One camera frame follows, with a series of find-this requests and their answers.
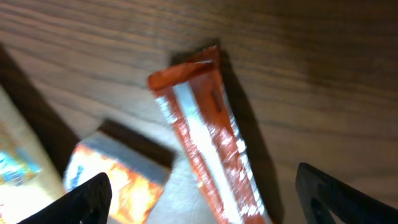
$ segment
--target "red wrapper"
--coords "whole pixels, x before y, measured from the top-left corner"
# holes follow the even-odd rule
[[[185,148],[217,221],[271,223],[224,92],[218,48],[153,73],[148,86]]]

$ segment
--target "dark object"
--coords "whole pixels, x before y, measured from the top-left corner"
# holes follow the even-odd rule
[[[20,224],[106,224],[111,199],[108,176],[100,173]]]
[[[398,210],[342,183],[317,168],[300,163],[296,189],[307,223],[398,223]]]

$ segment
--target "wooden surface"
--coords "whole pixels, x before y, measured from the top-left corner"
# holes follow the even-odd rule
[[[0,81],[60,173],[77,139],[112,119],[177,152],[149,223],[213,223],[146,78],[218,40],[274,219],[305,223],[299,162],[398,208],[397,9],[389,0],[0,0],[0,42],[20,68],[7,63]]]

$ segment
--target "dark wood grain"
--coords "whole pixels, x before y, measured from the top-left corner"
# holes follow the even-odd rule
[[[146,77],[219,40],[253,167],[270,170],[256,175],[275,195],[265,203],[276,220],[305,223],[299,162],[398,208],[397,9],[389,0],[0,0],[0,42],[79,138],[112,119],[177,152],[149,223],[212,223]],[[15,79],[2,80],[28,100]],[[24,109],[49,125],[40,108]]]

